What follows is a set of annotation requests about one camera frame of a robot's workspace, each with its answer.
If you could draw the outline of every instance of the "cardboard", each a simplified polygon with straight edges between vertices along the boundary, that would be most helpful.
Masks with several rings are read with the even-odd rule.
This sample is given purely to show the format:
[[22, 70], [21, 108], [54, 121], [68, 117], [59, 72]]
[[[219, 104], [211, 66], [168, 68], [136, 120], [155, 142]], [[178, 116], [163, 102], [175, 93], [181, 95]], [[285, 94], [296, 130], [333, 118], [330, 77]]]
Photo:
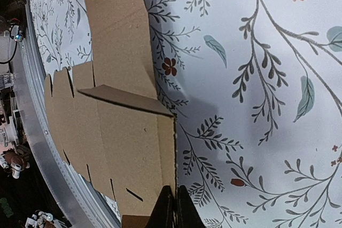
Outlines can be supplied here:
[[116, 200], [122, 227], [144, 227], [163, 186], [176, 191], [175, 120], [157, 100], [143, 0], [85, 0], [93, 61], [45, 81], [60, 156]]

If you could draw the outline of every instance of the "unfolded cardboard box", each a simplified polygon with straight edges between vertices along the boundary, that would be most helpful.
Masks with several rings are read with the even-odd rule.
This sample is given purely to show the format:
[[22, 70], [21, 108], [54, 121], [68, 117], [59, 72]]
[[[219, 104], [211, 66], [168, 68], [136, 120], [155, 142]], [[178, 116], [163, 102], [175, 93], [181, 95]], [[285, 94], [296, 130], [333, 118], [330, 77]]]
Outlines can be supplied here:
[[45, 80], [60, 156], [144, 227], [164, 185], [175, 191], [175, 120], [157, 100], [143, 0], [85, 0], [93, 61]]

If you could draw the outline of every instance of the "red flower bud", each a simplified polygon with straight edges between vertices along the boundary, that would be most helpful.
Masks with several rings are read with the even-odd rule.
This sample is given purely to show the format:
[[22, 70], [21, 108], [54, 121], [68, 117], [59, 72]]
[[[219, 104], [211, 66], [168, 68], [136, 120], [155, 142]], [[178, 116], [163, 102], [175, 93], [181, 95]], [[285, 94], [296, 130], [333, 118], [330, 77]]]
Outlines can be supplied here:
[[232, 179], [231, 181], [230, 181], [230, 183], [232, 184], [232, 185], [235, 185], [235, 186], [238, 186], [238, 187], [243, 187], [243, 186], [245, 186], [246, 184], [245, 184], [245, 182], [244, 181], [242, 181], [241, 179]]

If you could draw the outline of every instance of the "cable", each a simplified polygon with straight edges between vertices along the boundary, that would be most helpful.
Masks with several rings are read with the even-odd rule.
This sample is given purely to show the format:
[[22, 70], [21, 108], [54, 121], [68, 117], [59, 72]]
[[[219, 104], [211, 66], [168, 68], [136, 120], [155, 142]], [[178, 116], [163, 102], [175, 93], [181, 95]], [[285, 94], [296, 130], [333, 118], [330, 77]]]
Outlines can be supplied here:
[[17, 51], [17, 47], [18, 47], [18, 42], [16, 41], [15, 42], [14, 51], [13, 51], [13, 55], [12, 55], [11, 59], [9, 59], [8, 61], [0, 61], [0, 64], [9, 64], [13, 60], [13, 58], [15, 56], [15, 53]]

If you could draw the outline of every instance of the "floral tablecloth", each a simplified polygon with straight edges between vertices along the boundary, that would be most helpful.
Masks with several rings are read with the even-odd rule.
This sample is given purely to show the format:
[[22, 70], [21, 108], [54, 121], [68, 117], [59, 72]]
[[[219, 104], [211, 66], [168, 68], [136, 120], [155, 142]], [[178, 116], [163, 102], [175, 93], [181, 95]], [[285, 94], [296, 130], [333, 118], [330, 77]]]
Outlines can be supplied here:
[[[340, 0], [145, 0], [178, 181], [209, 228], [342, 227]], [[32, 0], [48, 73], [91, 60], [83, 0]]]

